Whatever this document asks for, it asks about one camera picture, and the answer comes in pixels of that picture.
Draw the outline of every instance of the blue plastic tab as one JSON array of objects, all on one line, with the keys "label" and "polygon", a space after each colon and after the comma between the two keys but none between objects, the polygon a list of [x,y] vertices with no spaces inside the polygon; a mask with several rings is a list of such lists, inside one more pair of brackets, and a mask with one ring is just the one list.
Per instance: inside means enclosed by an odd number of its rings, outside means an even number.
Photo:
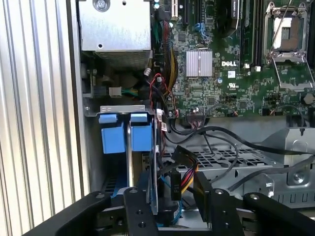
[{"label": "blue plastic tab", "polygon": [[100,115],[98,119],[98,123],[100,124],[110,124],[117,122],[117,114],[105,114]]},{"label": "blue plastic tab", "polygon": [[131,127],[131,147],[133,151],[152,150],[152,124]]},{"label": "blue plastic tab", "polygon": [[130,117],[131,122],[148,122],[148,117],[146,113],[134,113]]},{"label": "blue plastic tab", "polygon": [[103,153],[121,153],[126,151],[124,123],[118,127],[104,128],[101,130],[103,140]]}]

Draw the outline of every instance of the silver heatsink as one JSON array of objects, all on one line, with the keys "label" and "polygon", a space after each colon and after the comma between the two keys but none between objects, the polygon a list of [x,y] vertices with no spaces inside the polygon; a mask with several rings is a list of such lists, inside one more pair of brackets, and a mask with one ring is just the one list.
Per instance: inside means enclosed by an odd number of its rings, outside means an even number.
[{"label": "silver heatsink", "polygon": [[186,51],[186,76],[211,77],[212,51]]},{"label": "silver heatsink", "polygon": [[82,51],[94,51],[117,69],[145,68],[151,50],[150,2],[85,0],[79,1],[79,11]]}]

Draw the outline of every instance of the aluminum panel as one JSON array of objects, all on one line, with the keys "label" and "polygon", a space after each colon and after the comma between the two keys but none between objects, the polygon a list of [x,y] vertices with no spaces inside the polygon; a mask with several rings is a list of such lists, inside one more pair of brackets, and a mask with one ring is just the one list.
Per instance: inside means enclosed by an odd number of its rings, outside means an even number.
[{"label": "aluminum panel", "polygon": [[186,76],[211,77],[212,51],[186,51]]},{"label": "aluminum panel", "polygon": [[0,0],[2,236],[82,196],[68,32],[64,0]]}]

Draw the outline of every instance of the yellow wire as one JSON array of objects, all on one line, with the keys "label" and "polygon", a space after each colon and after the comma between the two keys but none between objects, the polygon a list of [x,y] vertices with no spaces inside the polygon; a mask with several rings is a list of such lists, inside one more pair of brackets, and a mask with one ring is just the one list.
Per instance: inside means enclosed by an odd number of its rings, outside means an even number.
[{"label": "yellow wire", "polygon": [[171,49],[171,75],[169,79],[168,89],[171,91],[172,84],[174,83],[175,77],[175,57],[174,57],[174,51]]},{"label": "yellow wire", "polygon": [[191,179],[189,180],[188,184],[182,189],[182,194],[185,193],[185,191],[188,189],[188,187],[192,184],[193,182],[193,176],[191,177]]}]

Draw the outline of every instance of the green wire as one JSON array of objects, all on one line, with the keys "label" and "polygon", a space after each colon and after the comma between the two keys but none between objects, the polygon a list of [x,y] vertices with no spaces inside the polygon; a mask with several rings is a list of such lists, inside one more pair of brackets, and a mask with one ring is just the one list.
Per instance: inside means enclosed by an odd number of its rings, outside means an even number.
[{"label": "green wire", "polygon": [[130,92],[130,91],[127,91],[127,90],[122,91],[122,93],[128,93],[128,94],[131,94],[132,96],[135,96],[135,97],[137,97],[137,96],[138,96],[136,93],[134,93],[134,92]]}]

